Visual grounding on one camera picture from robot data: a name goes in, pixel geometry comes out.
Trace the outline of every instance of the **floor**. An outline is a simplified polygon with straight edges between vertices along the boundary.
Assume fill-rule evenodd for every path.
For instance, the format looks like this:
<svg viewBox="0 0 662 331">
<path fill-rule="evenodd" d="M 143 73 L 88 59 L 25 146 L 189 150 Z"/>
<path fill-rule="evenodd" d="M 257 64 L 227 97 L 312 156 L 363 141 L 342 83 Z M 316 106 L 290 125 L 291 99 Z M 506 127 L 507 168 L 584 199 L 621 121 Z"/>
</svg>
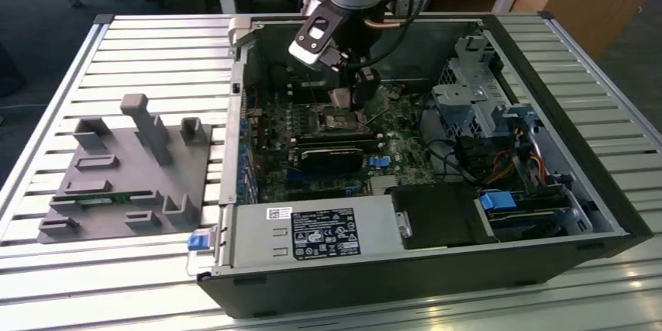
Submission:
<svg viewBox="0 0 662 331">
<path fill-rule="evenodd" d="M 12 171 L 29 135 L 97 14 L 205 13 L 205 0 L 0 0 L 0 43 L 27 84 L 0 98 L 0 185 Z M 662 0 L 649 0 L 598 63 L 627 97 L 662 129 Z"/>
</svg>

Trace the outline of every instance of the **aluminum workbench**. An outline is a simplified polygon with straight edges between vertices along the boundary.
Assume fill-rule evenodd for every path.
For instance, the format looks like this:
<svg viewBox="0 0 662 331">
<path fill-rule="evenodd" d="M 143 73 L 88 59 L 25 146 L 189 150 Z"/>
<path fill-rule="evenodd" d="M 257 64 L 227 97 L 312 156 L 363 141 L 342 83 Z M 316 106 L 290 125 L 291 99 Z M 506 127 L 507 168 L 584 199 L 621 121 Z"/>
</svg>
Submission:
<svg viewBox="0 0 662 331">
<path fill-rule="evenodd" d="M 125 93 L 165 125 L 213 126 L 203 225 L 219 220 L 229 93 L 229 16 L 116 16 L 93 25 L 0 192 L 0 329 L 654 329 L 662 320 L 662 139 L 552 19 L 499 16 L 655 237 L 546 284 L 272 319 L 235 320 L 195 284 L 211 256 L 188 234 L 41 245 L 39 221 L 77 142 L 77 118 L 109 127 Z M 514 75 L 512 91 L 526 101 Z"/>
</svg>

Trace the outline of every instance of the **motherboard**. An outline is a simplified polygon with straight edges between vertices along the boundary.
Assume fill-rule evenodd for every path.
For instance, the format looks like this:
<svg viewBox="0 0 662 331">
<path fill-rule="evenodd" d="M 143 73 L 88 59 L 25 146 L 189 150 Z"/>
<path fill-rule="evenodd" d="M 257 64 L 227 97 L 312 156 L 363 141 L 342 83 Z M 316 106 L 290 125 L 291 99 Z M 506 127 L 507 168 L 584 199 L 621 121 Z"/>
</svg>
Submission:
<svg viewBox="0 0 662 331">
<path fill-rule="evenodd" d="M 386 84 L 351 112 L 315 82 L 283 88 L 253 88 L 245 100 L 259 202 L 382 195 L 435 181 L 416 128 L 420 95 Z"/>
</svg>

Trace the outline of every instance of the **green circuit board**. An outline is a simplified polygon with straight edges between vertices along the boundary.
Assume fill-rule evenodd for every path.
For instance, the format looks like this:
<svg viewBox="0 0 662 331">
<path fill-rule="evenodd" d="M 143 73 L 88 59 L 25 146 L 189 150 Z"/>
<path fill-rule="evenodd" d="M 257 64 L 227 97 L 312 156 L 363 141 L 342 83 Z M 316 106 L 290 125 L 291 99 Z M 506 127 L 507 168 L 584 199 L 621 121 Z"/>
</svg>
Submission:
<svg viewBox="0 0 662 331">
<path fill-rule="evenodd" d="M 398 95 L 380 87 L 360 112 L 340 112 L 330 104 L 292 104 L 273 100 L 251 121 L 255 134 L 255 165 L 260 202 L 344 198 L 372 195 L 370 179 L 392 175 L 398 184 L 435 181 L 416 128 L 419 95 Z M 363 153 L 360 170 L 328 178 L 310 179 L 298 168 L 299 150 L 290 139 L 324 138 L 344 133 L 374 133 L 379 146 Z M 371 158 L 388 158 L 376 166 Z"/>
</svg>

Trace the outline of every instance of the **blue latch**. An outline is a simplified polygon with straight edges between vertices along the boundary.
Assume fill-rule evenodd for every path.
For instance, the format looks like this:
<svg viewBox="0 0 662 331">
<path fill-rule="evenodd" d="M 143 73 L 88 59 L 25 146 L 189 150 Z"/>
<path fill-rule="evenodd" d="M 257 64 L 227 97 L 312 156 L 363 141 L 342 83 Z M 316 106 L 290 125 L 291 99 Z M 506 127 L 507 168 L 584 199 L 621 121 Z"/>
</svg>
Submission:
<svg viewBox="0 0 662 331">
<path fill-rule="evenodd" d="M 209 241 L 211 241 L 209 231 L 205 230 L 204 232 L 200 232 L 199 230 L 196 230 L 188 237 L 188 244 L 187 244 L 188 250 L 189 251 L 208 250 Z"/>
<path fill-rule="evenodd" d="M 479 200 L 483 210 L 514 209 L 518 207 L 510 191 L 490 191 L 480 196 Z"/>
<path fill-rule="evenodd" d="M 382 159 L 379 160 L 379 166 L 388 167 L 390 164 L 391 164 L 391 157 L 388 156 L 382 157 Z"/>
</svg>

